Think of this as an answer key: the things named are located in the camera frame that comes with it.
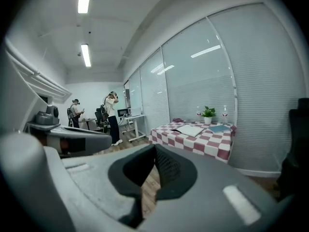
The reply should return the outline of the blue notebook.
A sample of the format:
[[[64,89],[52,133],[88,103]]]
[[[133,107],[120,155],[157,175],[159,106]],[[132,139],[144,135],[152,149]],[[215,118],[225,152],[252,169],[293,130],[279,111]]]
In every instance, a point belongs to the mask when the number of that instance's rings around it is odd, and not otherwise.
[[[226,125],[209,126],[208,129],[212,133],[221,133],[221,132],[225,132],[225,131],[230,131],[231,130],[231,128],[226,126]]]

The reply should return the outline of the white ceiling pipes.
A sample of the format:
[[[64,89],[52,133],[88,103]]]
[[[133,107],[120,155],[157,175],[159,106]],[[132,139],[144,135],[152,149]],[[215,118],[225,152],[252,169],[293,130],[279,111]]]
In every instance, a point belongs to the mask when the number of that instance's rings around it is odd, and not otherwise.
[[[56,103],[64,103],[72,93],[35,69],[32,64],[5,38],[5,51],[25,82],[39,95],[51,97]]]

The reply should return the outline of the green potted plant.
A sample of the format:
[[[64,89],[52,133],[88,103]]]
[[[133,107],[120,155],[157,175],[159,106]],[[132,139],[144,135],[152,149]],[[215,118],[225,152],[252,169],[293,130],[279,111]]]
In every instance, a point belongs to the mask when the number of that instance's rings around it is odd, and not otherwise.
[[[211,124],[212,119],[216,117],[216,110],[215,108],[209,108],[205,106],[205,110],[203,114],[201,115],[204,118],[204,123],[205,124]]]

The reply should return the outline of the small round table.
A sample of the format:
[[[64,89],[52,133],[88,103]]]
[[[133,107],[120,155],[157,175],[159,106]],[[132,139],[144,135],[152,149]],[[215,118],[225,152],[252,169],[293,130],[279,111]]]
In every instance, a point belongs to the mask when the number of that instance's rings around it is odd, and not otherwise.
[[[96,121],[96,119],[95,119],[95,118],[90,118],[90,119],[82,118],[82,119],[79,121],[79,123],[86,123],[88,130],[90,130],[89,122],[92,122],[92,121]]]

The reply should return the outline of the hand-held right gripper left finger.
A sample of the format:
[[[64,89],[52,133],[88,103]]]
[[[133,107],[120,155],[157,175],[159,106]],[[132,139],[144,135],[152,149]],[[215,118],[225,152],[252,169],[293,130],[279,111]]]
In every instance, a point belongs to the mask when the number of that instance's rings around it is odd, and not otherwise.
[[[133,177],[152,145],[123,151],[61,159],[45,147],[51,190],[51,212],[45,226],[51,232],[156,232],[154,216],[143,218],[141,185],[124,171],[133,167]]]

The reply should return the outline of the glass wall with white blinds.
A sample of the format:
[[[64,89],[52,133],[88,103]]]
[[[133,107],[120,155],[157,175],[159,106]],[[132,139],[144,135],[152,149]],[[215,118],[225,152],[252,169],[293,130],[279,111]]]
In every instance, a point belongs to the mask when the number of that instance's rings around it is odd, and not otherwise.
[[[212,123],[224,125],[226,105],[228,124],[237,127],[228,164],[251,175],[280,172],[291,144],[288,113],[306,96],[292,39],[262,3],[191,24],[157,48],[128,81],[131,105],[145,114],[148,136],[174,118],[195,123],[197,106],[201,115],[205,106],[215,108]]]

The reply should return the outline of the black office chair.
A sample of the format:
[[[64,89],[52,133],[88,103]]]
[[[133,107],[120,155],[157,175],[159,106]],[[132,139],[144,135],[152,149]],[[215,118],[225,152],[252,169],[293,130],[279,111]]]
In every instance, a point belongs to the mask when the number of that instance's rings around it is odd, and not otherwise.
[[[309,175],[309,98],[300,98],[298,107],[289,111],[291,148],[282,162],[277,179],[279,200],[299,193]]]
[[[97,127],[104,131],[107,128],[107,124],[103,120],[103,115],[102,115],[102,112],[101,112],[100,108],[96,109],[95,116],[96,116],[96,120],[95,121],[96,121]]]

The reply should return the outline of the red white checkered tablecloth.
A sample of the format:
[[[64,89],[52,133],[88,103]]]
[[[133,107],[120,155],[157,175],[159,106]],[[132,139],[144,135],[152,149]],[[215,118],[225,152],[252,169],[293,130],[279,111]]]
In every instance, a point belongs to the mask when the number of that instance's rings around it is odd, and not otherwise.
[[[195,137],[178,132],[179,128],[185,125],[201,129],[201,132]],[[213,133],[209,129],[218,125],[219,123],[171,122],[151,129],[149,143],[173,146],[228,163],[237,127],[228,124],[229,130],[218,133]]]

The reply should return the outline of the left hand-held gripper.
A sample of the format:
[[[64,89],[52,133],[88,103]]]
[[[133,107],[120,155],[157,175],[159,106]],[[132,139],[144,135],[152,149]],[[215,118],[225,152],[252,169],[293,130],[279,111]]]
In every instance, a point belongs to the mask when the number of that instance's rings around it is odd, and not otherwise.
[[[112,137],[108,134],[60,124],[40,125],[28,122],[26,131],[43,146],[52,147],[59,154],[95,154],[108,149],[112,144]]]

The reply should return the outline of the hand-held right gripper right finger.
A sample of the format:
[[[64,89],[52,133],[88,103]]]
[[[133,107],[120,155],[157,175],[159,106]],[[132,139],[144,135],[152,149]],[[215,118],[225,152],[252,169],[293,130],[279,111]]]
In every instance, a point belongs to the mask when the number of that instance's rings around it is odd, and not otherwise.
[[[142,232],[265,232],[280,205],[232,167],[170,146],[156,145],[161,188]]]

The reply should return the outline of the white desk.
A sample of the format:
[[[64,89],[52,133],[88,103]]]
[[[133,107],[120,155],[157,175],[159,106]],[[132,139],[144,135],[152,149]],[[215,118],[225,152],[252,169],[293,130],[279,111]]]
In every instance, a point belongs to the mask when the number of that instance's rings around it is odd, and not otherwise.
[[[125,123],[129,124],[129,121],[130,121],[130,120],[132,120],[133,123],[134,123],[134,128],[133,128],[133,129],[122,131],[122,134],[125,134],[125,132],[134,131],[135,137],[128,140],[130,143],[132,143],[132,142],[135,141],[135,140],[138,140],[138,139],[141,139],[141,138],[146,137],[146,134],[143,134],[143,133],[142,133],[142,134],[139,134],[137,119],[138,119],[138,118],[142,118],[142,117],[145,117],[145,115],[124,116],[124,117],[122,117],[121,120],[120,120],[121,123],[122,123],[122,122],[125,122]]]

